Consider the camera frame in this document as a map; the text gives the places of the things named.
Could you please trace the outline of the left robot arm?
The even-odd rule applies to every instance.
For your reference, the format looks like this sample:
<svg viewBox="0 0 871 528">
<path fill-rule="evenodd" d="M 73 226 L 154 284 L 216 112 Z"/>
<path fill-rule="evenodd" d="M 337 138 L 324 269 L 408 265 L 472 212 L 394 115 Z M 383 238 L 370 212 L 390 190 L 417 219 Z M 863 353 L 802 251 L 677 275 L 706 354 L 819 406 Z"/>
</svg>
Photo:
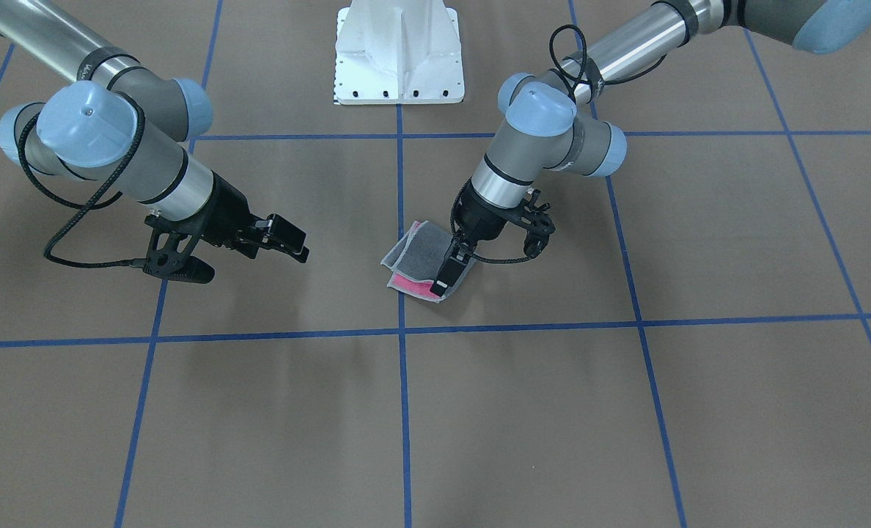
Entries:
<svg viewBox="0 0 871 528">
<path fill-rule="evenodd" d="M 740 26 L 793 49 L 830 54 L 871 26 L 871 1 L 655 1 L 593 43 L 555 58 L 542 75 L 521 73 L 497 93 L 503 123 L 452 205 L 452 237 L 435 252 L 431 292 L 455 287 L 476 247 L 507 224 L 525 230 L 523 258 L 546 247 L 555 225 L 538 203 L 534 180 L 544 170 L 606 177 L 623 163 L 627 140 L 619 127 L 581 114 L 607 87 L 649 73 L 667 54 L 700 34 Z"/>
</svg>

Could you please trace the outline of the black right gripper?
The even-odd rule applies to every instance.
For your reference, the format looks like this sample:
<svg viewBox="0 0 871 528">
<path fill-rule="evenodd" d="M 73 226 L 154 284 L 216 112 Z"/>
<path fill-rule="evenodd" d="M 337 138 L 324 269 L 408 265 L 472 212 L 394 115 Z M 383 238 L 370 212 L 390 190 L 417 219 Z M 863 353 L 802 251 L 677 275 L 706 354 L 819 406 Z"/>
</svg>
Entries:
<svg viewBox="0 0 871 528">
<path fill-rule="evenodd" d="M 275 213 L 265 219 L 257 218 L 251 213 L 244 194 L 216 172 L 212 175 L 210 199 L 200 210 L 205 223 L 202 241 L 241 254 L 256 254 L 259 247 L 290 255 L 299 263 L 308 260 L 307 235 L 301 228 Z M 240 235 L 248 228 L 249 243 L 244 243 Z"/>
</svg>

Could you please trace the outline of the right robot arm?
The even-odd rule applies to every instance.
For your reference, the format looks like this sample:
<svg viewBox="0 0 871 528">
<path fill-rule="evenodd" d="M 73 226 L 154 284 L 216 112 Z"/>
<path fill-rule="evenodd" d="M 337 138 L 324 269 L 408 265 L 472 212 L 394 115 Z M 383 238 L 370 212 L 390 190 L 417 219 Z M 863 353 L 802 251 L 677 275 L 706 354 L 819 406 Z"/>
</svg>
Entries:
<svg viewBox="0 0 871 528">
<path fill-rule="evenodd" d="M 69 80 L 50 100 L 7 111 L 0 148 L 50 200 L 74 215 L 54 247 L 91 210 L 127 195 L 150 210 L 147 253 L 101 267 L 140 268 L 161 279 L 208 283 L 214 270 L 192 251 L 200 241 L 255 258 L 276 250 L 305 262 L 305 233 L 280 215 L 260 218 L 247 198 L 183 143 L 210 130 L 213 107 L 191 79 L 165 80 L 50 1 L 0 1 L 0 36 Z"/>
</svg>

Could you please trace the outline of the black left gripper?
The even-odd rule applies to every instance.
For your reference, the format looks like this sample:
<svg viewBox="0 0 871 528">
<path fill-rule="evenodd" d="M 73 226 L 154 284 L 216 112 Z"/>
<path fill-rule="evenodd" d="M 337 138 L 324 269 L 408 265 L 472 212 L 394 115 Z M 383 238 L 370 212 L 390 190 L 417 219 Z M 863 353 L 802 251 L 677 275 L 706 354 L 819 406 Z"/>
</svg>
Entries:
<svg viewBox="0 0 871 528">
<path fill-rule="evenodd" d="M 482 199 L 471 183 L 463 184 L 453 203 L 453 238 L 438 269 L 430 292 L 438 298 L 452 295 L 475 264 L 480 241 L 499 237 L 516 208 L 500 208 Z"/>
</svg>

